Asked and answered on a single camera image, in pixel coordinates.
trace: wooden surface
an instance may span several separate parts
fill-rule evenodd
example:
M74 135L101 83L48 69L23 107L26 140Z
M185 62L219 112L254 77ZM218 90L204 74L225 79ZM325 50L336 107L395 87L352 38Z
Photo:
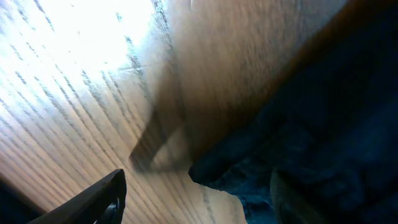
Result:
M0 173L51 210L114 170L124 223L244 223L187 170L345 0L0 0Z

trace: dark blue cloth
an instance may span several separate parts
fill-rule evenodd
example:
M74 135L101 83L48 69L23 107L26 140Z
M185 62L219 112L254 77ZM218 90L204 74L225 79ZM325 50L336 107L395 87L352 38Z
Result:
M276 223L274 168L331 222L398 223L397 7L291 78L189 174L237 195L248 223Z

